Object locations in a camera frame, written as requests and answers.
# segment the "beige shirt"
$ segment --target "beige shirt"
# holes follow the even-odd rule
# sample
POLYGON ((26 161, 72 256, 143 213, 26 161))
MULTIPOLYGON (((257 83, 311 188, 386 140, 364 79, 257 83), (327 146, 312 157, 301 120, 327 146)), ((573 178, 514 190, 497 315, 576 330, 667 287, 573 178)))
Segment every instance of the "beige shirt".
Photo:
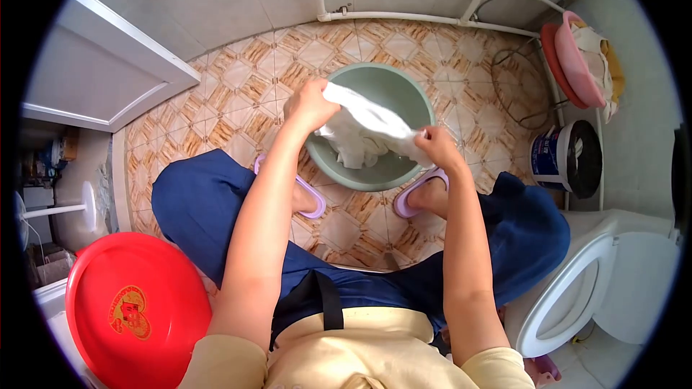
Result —
POLYGON ((344 329, 324 331, 321 314, 283 331, 267 360, 264 351, 236 336, 210 335, 195 344, 180 384, 185 388, 238 389, 530 389, 521 355, 491 348, 461 367, 428 345, 425 314, 403 308, 344 309, 344 329))

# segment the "black bucket lid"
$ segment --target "black bucket lid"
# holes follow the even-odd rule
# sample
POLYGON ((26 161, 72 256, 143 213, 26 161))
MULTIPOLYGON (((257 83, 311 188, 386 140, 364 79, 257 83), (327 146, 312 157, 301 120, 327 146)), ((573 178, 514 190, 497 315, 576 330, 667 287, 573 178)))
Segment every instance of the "black bucket lid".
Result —
POLYGON ((599 135, 587 121, 576 121, 572 125, 567 144, 567 183, 577 198, 589 198, 596 193, 601 184, 603 171, 603 152, 599 135), (582 142, 579 163, 576 162, 575 145, 582 142))

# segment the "hand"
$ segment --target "hand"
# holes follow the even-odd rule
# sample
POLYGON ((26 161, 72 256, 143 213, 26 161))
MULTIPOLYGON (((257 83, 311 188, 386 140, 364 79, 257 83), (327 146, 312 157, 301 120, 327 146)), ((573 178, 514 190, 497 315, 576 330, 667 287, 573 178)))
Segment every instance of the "hand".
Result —
POLYGON ((286 121, 297 122, 307 133, 324 125, 341 106, 324 99, 322 91, 327 87, 327 80, 306 81, 284 104, 286 121))
POLYGON ((417 135, 413 142, 422 149, 440 169, 450 170, 465 166, 466 161, 457 150, 452 136, 441 126, 425 126, 421 128, 428 132, 428 138, 417 135))

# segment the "green plastic basin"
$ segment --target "green plastic basin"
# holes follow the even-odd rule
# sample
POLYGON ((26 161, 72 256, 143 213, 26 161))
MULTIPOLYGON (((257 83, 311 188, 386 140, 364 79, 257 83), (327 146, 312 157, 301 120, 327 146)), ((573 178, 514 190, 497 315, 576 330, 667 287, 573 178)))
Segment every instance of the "green plastic basin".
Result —
MULTIPOLYGON (((359 92, 374 103, 397 113, 411 128, 435 125, 435 114, 426 93, 410 76, 389 65, 356 63, 333 72, 331 82, 359 92)), ((310 134, 305 142, 315 164, 333 181, 357 191, 375 192, 406 183, 421 166, 389 151, 372 167, 346 169, 324 137, 310 134)))

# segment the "cloth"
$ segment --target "cloth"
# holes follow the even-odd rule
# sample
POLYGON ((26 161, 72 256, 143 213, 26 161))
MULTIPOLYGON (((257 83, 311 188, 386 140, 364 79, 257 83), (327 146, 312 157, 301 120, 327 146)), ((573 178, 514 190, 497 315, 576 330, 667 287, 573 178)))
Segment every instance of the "cloth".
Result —
POLYGON ((491 348, 461 367, 407 332, 317 332, 273 352, 229 335, 195 344, 186 388, 534 389, 521 355, 491 348))
POLYGON ((327 83, 324 99, 342 106, 315 135, 329 140, 338 153, 337 162, 347 169, 372 167, 380 155, 389 151, 411 158, 429 169, 434 164, 413 143, 418 134, 392 110, 367 100, 359 93, 340 85, 327 83))
MULTIPOLYGON (((154 182, 151 208, 163 235, 221 287, 230 235, 255 173, 215 149, 170 163, 154 182)), ((493 267, 497 307, 519 297, 555 269, 569 248, 569 227, 550 194, 500 173, 492 194, 479 194, 493 267)), ((336 284, 344 308, 396 307, 425 314, 436 337, 446 326, 442 308, 443 251, 390 273, 340 269, 298 245, 287 245, 280 298, 315 269, 336 284)), ((287 315, 272 331, 321 312, 320 298, 287 315)))
POLYGON ((625 91, 625 75, 620 61, 610 42, 586 23, 573 21, 570 29, 575 37, 577 48, 582 51, 589 72, 603 94, 605 108, 601 114, 603 120, 608 123, 617 113, 619 97, 625 91))

